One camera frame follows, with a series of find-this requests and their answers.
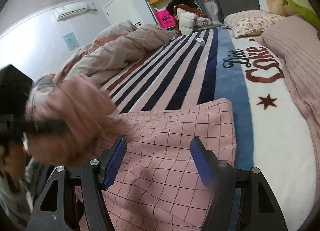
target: door frame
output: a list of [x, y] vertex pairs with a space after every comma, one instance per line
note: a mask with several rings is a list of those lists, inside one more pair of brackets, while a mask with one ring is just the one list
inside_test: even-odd
[[[107, 17], [107, 20], [109, 21], [110, 24], [113, 24], [113, 22], [108, 18], [108, 15], [107, 15], [106, 12], [105, 12], [105, 8], [106, 8], [108, 5], [110, 5], [112, 2], [114, 2], [114, 1], [115, 1], [115, 0], [111, 0], [111, 1], [108, 2], [105, 6], [103, 6], [103, 13], [104, 13], [104, 15]], [[130, 2], [130, 4], [131, 4], [134, 12], [137, 14], [137, 17], [140, 19], [141, 25], [144, 25], [144, 22], [143, 22], [143, 20], [142, 20], [142, 18], [141, 18], [141, 16], [140, 16], [140, 14], [139, 14], [136, 6], [133, 4], [132, 0], [129, 0], [129, 2]]]

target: blue stripe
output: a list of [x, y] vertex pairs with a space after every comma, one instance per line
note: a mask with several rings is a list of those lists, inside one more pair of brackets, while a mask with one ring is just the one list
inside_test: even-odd
[[158, 102], [160, 97], [163, 95], [169, 84], [171, 83], [172, 79], [174, 78], [175, 74], [177, 73], [179, 67], [181, 66], [182, 62], [186, 58], [186, 56], [189, 54], [191, 49], [196, 44], [196, 40], [193, 39], [188, 48], [182, 53], [182, 55], [177, 59], [177, 61], [174, 63], [174, 65], [171, 67], [170, 71], [166, 74], [164, 79], [162, 80], [161, 84], [159, 85], [158, 89], [152, 94], [150, 99], [147, 101], [147, 103], [144, 105], [144, 107], [141, 109], [141, 111], [150, 111], [154, 107], [154, 105]]
[[216, 84], [217, 54], [218, 54], [218, 30], [217, 28], [214, 28], [207, 66], [205, 68], [204, 78], [203, 78], [202, 87], [200, 90], [197, 104], [206, 103], [214, 99], [214, 90], [215, 90], [215, 84]]
[[[208, 36], [210, 30], [207, 30], [204, 34], [203, 40], [207, 43]], [[180, 109], [184, 99], [186, 97], [187, 91], [190, 88], [191, 82], [196, 72], [197, 64], [200, 60], [201, 54], [204, 50], [205, 46], [201, 46], [196, 50], [196, 53], [193, 55], [186, 72], [183, 75], [181, 82], [179, 83], [175, 93], [173, 94], [170, 102], [168, 103], [166, 109], [167, 110], [174, 110]]]
[[[183, 46], [186, 44], [186, 42], [189, 40], [190, 37], [186, 38], [180, 46]], [[115, 102], [116, 106], [121, 104], [121, 102], [127, 97], [127, 95], [141, 82], [141, 80], [163, 59], [166, 58], [166, 55], [182, 40], [183, 38], [179, 39], [168, 51], [163, 54], [162, 57], [160, 57], [156, 62], [154, 62], [148, 69], [135, 81], [132, 83], [130, 87], [121, 95], [121, 97]], [[174, 53], [169, 57], [169, 59], [172, 59], [174, 55], [180, 50], [178, 47]]]
[[146, 62], [143, 66], [141, 66], [135, 73], [133, 73], [121, 86], [119, 86], [116, 91], [114, 91], [112, 93], [112, 95], [110, 95], [111, 99], [121, 91], [121, 89], [123, 89], [136, 75], [138, 75], [143, 69], [145, 69], [155, 58], [157, 58], [160, 54], [163, 53], [163, 51], [168, 47], [170, 46], [170, 44], [172, 44], [172, 42], [175, 41], [175, 43], [169, 48], [168, 51], [165, 52], [165, 54], [163, 54], [162, 58], [164, 56], [166, 56], [167, 53], [169, 53], [182, 39], [184, 39], [185, 36], [181, 37], [181, 38], [177, 38], [177, 39], [174, 39], [173, 41], [169, 42], [168, 44], [166, 44], [165, 46], [163, 46], [163, 48], [158, 52], [156, 53], [148, 62]]
[[[137, 102], [137, 100], [143, 95], [143, 93], [150, 87], [152, 82], [157, 78], [157, 76], [163, 71], [163, 69], [166, 67], [166, 65], [176, 56], [176, 54], [180, 51], [182, 46], [184, 46], [188, 40], [191, 38], [192, 34], [190, 34], [183, 42], [182, 44], [173, 52], [172, 55], [170, 55], [162, 64], [161, 66], [157, 69], [155, 73], [152, 74], [152, 76], [146, 81], [146, 83], [141, 87], [141, 89], [138, 90], [138, 92], [132, 97], [132, 99], [126, 104], [126, 106], [121, 110], [120, 113], [128, 113], [132, 106]], [[190, 51], [191, 48], [194, 46], [193, 43], [191, 43], [191, 47], [189, 46], [186, 51]], [[153, 67], [158, 64], [160, 60], [157, 60], [152, 66], [150, 66], [147, 71], [145, 71], [121, 96], [120, 102], [117, 103], [116, 105], [119, 105], [124, 98], [137, 86], [137, 84], [153, 69]]]
[[222, 66], [223, 59], [229, 55], [228, 51], [235, 49], [227, 30], [219, 31], [218, 42], [214, 98], [227, 98], [232, 102], [237, 142], [235, 168], [249, 170], [253, 167], [253, 129], [247, 86], [241, 64], [235, 63], [231, 68]]

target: small white box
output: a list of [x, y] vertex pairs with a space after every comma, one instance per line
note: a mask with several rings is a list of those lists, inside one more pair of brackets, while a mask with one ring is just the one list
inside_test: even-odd
[[200, 46], [205, 45], [205, 41], [202, 38], [196, 38], [196, 41], [200, 44]]

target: blue gripper pad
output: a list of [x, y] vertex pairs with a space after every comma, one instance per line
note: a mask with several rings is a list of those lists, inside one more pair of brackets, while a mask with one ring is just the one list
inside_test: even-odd
[[199, 141], [197, 141], [195, 138], [191, 140], [190, 152], [203, 185], [207, 188], [210, 188], [212, 185], [212, 171], [201, 149], [202, 147], [203, 149], [205, 148], [201, 142], [199, 143]]
[[107, 165], [105, 179], [103, 182], [105, 189], [108, 189], [115, 182], [126, 151], [127, 142], [122, 138]]

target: human hand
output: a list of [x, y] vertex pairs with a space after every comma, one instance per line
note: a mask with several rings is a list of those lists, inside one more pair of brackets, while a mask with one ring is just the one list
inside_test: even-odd
[[0, 156], [4, 158], [5, 164], [0, 166], [0, 171], [9, 173], [12, 179], [23, 176], [26, 168], [26, 156], [21, 143], [9, 143], [9, 154], [4, 156], [5, 149], [0, 145]]

